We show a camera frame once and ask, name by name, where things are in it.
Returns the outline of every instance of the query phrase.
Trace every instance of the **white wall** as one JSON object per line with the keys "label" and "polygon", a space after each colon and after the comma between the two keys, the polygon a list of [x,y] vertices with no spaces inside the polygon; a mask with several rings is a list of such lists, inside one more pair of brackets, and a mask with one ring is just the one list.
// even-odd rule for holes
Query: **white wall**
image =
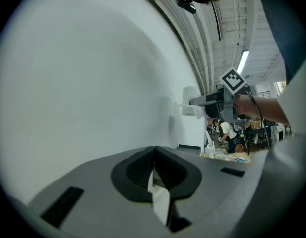
{"label": "white wall", "polygon": [[27,203],[91,159],[203,147],[205,120],[176,106],[189,85],[182,47],[146,0],[26,0],[0,44],[5,189]]}
{"label": "white wall", "polygon": [[271,93],[272,98],[278,97],[278,92],[274,83],[263,82],[255,86],[257,93],[267,92]]}

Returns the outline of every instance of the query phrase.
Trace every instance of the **person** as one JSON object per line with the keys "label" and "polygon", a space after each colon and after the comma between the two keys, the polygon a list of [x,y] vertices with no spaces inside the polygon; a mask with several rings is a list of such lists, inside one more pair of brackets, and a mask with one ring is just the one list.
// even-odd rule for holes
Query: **person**
{"label": "person", "polygon": [[236,134],[231,125],[224,120],[214,119],[212,124],[219,127],[222,137],[218,140],[220,143],[228,141],[228,153],[234,153],[236,151],[236,145],[238,141],[238,134]]}
{"label": "person", "polygon": [[[210,4],[215,0],[192,1]],[[302,8],[306,8],[306,0],[261,0],[261,2],[275,42],[284,59],[286,81],[289,87],[293,85],[289,83],[299,69],[303,64],[306,64],[306,13],[302,10]],[[304,75],[300,75],[299,78],[300,81],[306,79],[306,69]],[[300,98],[293,98],[291,92],[285,94],[286,90],[278,98],[254,97],[263,118],[282,124],[290,124],[291,127],[295,126],[299,131],[302,126],[298,126],[297,122],[294,124],[290,120],[296,121],[293,110],[298,109],[298,104],[306,104],[306,89],[303,87],[306,87],[306,84],[295,83],[295,86],[292,86],[294,92]],[[234,105],[237,108],[238,115],[247,114],[259,117],[257,108],[249,96],[236,95]]]}

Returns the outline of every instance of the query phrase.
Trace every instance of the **ceiling light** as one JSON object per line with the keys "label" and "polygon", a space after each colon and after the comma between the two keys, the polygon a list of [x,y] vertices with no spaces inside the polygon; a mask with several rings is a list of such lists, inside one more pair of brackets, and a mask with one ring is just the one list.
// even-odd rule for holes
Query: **ceiling light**
{"label": "ceiling light", "polygon": [[237,69],[238,74],[241,74],[249,53],[250,53],[249,50],[242,50],[240,63],[239,63],[238,69]]}

